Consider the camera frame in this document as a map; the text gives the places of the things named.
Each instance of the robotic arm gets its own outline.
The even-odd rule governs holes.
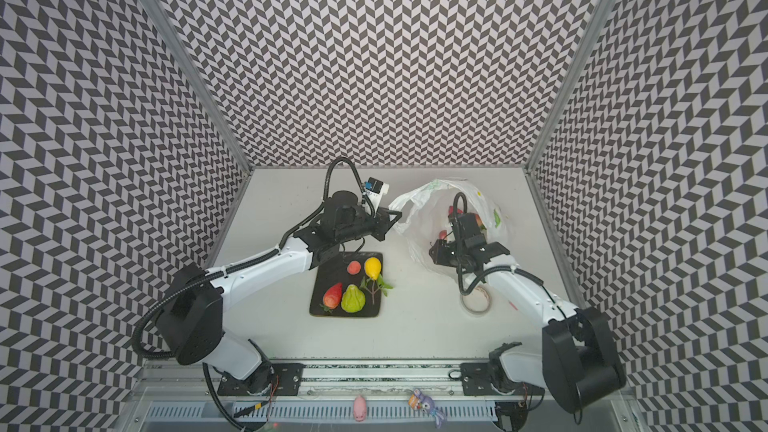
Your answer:
[[[350,165],[360,186],[356,194],[339,191],[329,196],[331,173],[340,162]],[[363,184],[348,158],[333,161],[326,174],[323,202],[302,222],[289,229],[280,244],[235,264],[203,270],[187,265],[174,276],[165,297],[137,323],[131,345],[144,358],[175,358],[179,364],[208,365],[222,370],[258,394],[268,382],[269,362],[258,347],[223,327],[223,314],[254,292],[292,274],[311,270],[340,253],[344,242],[371,235],[384,240],[402,213],[379,207],[387,185],[370,178]],[[483,281],[496,288],[515,307],[542,325],[542,354],[528,354],[504,345],[494,351],[492,382],[501,392],[521,383],[546,387],[568,412],[575,412],[624,386],[626,377],[605,317],[594,308],[580,310],[544,288],[544,283],[518,266],[497,242],[486,243],[473,214],[458,214],[454,201],[451,226],[454,242],[438,240],[429,251],[435,264],[456,267],[459,290],[469,294]],[[141,336],[154,321],[170,350],[146,350]],[[216,406],[236,427],[241,424]]]

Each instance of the red fruit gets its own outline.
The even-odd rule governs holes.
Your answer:
[[[333,287],[328,289],[325,295],[322,296],[322,308],[327,312],[339,307],[341,303],[342,285],[339,282]]]
[[[357,260],[351,261],[350,264],[346,266],[346,271],[351,275],[357,275],[357,273],[360,272],[360,262]]]

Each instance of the geometric patterned wallpaper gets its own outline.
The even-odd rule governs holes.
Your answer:
[[[522,164],[598,0],[160,0],[258,166]]]
[[[133,324],[244,176],[137,0],[0,16],[0,424],[105,428]]]
[[[768,430],[767,36],[768,0],[618,0],[535,171],[654,430]]]

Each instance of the black tray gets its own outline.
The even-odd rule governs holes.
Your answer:
[[[344,312],[339,307],[333,309],[333,312],[325,312],[322,309],[322,296],[328,292],[328,289],[333,285],[342,284],[342,294],[346,292],[346,287],[349,284],[354,284],[357,287],[360,286],[362,278],[366,277],[366,260],[370,257],[378,258],[382,263],[382,274],[384,273],[384,256],[379,252],[343,252],[338,254],[325,264],[322,264],[317,269],[317,278],[315,278],[315,288],[312,290],[312,299],[310,302],[310,314],[316,317],[351,317],[351,318],[365,318],[375,317],[379,315],[379,309],[382,305],[382,292],[376,291],[376,303],[373,304],[370,293],[362,291],[366,295],[366,304],[362,306],[362,310],[351,314]],[[346,266],[351,261],[357,260],[360,262],[360,272],[351,275],[346,271]]]

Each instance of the pink pig toy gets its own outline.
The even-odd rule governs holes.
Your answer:
[[[352,406],[352,414],[355,416],[355,420],[363,422],[368,415],[368,404],[366,404],[366,398],[361,395],[355,399],[355,404]]]

